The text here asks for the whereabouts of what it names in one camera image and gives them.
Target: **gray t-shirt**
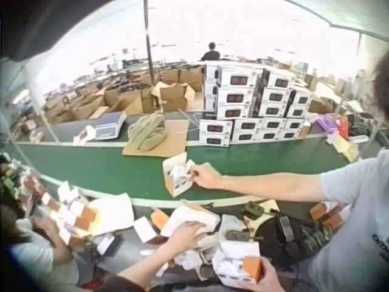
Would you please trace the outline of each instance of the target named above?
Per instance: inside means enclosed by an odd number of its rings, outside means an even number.
[[[309,276],[320,291],[372,291],[389,278],[389,151],[323,173],[321,181],[328,201],[353,208]]]

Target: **hand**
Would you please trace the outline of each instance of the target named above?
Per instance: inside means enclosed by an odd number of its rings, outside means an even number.
[[[205,189],[217,189],[222,176],[208,162],[191,168],[192,179]]]
[[[261,266],[263,271],[262,274],[264,274],[264,276],[257,284],[242,282],[239,283],[239,285],[242,286],[242,288],[251,291],[285,292],[284,288],[282,288],[280,282],[278,281],[277,272],[270,261],[265,257],[261,257]]]
[[[201,227],[205,227],[205,224],[197,221],[186,221],[174,230],[165,246],[172,257],[176,257],[191,248],[194,248],[200,240],[202,240],[206,234],[196,235]]]

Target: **ceiling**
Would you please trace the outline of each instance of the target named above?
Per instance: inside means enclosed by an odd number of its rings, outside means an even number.
[[[389,41],[388,0],[287,0],[333,27],[351,29]]]

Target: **white t-shirt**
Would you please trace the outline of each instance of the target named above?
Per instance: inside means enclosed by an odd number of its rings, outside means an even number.
[[[62,265],[53,264],[53,247],[47,239],[32,231],[29,219],[19,219],[16,224],[32,242],[14,245],[11,248],[19,263],[36,280],[48,285],[76,285],[78,268],[74,260]]]

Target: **open cardboard box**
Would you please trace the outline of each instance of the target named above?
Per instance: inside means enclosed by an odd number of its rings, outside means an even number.
[[[188,128],[188,120],[167,120],[165,121],[165,129],[167,132],[166,138],[157,147],[149,151],[142,151],[135,149],[131,144],[127,144],[124,147],[122,154],[156,157],[176,156],[185,151]]]
[[[239,271],[231,269],[232,260],[241,262]],[[261,275],[260,246],[258,242],[221,240],[212,267],[225,286],[241,288],[241,282],[257,283]]]

